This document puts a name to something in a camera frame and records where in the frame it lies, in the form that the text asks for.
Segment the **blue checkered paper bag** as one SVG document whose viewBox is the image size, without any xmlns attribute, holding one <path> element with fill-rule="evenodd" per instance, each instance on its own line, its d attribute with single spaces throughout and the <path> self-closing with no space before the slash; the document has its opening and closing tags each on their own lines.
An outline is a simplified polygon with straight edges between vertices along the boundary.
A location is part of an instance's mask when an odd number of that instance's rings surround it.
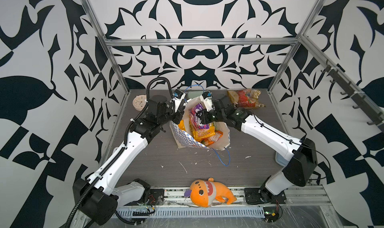
<svg viewBox="0 0 384 228">
<path fill-rule="evenodd" d="M 170 128 L 179 148 L 199 148 L 213 150 L 218 158 L 218 151 L 229 153 L 230 130 L 224 122 L 211 122 L 203 119 L 203 111 L 214 110 L 213 96 L 208 90 L 183 90 L 186 108 L 178 123 L 170 122 Z"/>
</svg>

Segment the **gold red fruit snack bag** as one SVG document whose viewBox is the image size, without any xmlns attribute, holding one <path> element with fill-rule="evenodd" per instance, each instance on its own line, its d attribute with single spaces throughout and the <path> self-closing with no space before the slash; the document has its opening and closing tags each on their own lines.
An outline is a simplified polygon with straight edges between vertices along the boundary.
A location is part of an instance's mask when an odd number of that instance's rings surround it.
<svg viewBox="0 0 384 228">
<path fill-rule="evenodd" d="M 243 90 L 228 90 L 227 95 L 232 104 L 236 107 L 245 109 L 263 108 L 264 104 L 260 103 L 259 97 L 261 91 L 257 89 L 243 89 Z"/>
</svg>

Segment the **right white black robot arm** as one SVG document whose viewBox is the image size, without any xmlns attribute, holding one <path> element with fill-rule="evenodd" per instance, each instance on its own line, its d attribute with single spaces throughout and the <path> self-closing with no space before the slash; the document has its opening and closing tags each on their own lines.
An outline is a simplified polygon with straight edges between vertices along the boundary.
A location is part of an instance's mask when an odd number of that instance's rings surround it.
<svg viewBox="0 0 384 228">
<path fill-rule="evenodd" d="M 203 124 L 224 122 L 263 142 L 288 161 L 285 167 L 267 178 L 260 187 L 258 196 L 262 203 L 270 203 L 286 189 L 304 187 L 311 180 L 319 154 L 312 140 L 300 140 L 281 132 L 263 122 L 253 110 L 232 104 L 227 96 L 214 100 L 211 93 L 207 92 L 200 96 L 200 100 L 204 108 L 198 112 L 198 117 Z"/>
</svg>

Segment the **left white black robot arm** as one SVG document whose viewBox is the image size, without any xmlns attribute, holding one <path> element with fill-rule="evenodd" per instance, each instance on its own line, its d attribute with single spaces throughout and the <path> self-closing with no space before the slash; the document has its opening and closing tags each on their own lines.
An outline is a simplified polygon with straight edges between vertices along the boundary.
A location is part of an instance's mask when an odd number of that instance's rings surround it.
<svg viewBox="0 0 384 228">
<path fill-rule="evenodd" d="M 168 86 L 171 99 L 158 97 L 151 99 L 151 86 L 164 81 Z M 128 185 L 116 184 L 136 156 L 148 146 L 163 125 L 180 122 L 185 109 L 185 93 L 172 91 L 169 79 L 158 77 L 151 80 L 146 88 L 146 101 L 143 110 L 128 124 L 124 140 L 116 151 L 86 180 L 78 179 L 73 185 L 75 206 L 71 210 L 65 227 L 69 228 L 77 211 L 90 218 L 86 227 L 93 223 L 104 225 L 123 205 L 131 202 L 145 202 L 150 185 L 139 179 Z"/>
</svg>

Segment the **purple pink candy bag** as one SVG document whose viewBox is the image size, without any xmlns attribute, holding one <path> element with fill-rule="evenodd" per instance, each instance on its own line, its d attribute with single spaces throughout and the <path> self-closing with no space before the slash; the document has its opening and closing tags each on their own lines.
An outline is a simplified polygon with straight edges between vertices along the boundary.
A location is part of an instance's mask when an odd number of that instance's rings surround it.
<svg viewBox="0 0 384 228">
<path fill-rule="evenodd" d="M 203 124 L 201 119 L 198 117 L 198 112 L 202 111 L 203 109 L 204 107 L 200 103 L 189 109 L 190 123 L 196 131 L 210 128 L 209 124 Z"/>
</svg>

